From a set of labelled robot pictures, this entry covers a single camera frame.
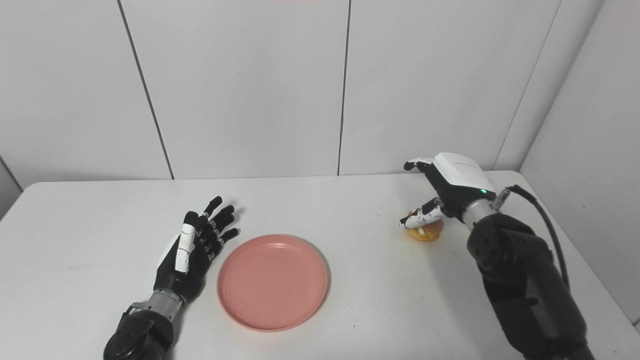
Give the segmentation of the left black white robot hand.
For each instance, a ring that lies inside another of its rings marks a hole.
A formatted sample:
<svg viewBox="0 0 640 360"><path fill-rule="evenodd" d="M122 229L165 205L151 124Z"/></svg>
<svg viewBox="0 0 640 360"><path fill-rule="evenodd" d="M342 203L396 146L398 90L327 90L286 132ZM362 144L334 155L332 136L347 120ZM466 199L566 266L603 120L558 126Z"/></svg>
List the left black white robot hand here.
<svg viewBox="0 0 640 360"><path fill-rule="evenodd" d="M222 203L223 198L216 196L202 212L186 212L180 232L158 265L155 291L170 291L185 304L199 296L214 259L240 234L238 228L230 227L235 221L235 207L220 208Z"/></svg>

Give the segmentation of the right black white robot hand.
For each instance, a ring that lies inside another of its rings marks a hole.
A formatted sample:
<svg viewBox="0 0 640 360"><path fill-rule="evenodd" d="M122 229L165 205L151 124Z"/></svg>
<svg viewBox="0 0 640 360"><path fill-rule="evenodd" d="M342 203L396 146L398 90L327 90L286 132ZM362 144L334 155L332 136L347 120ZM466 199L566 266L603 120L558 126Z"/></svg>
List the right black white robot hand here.
<svg viewBox="0 0 640 360"><path fill-rule="evenodd" d="M425 175L436 196L400 219L404 229L416 229L446 218L457 219L472 231L482 219L493 215L496 187L470 157L440 152L434 158L414 158L403 164L405 171Z"/></svg>

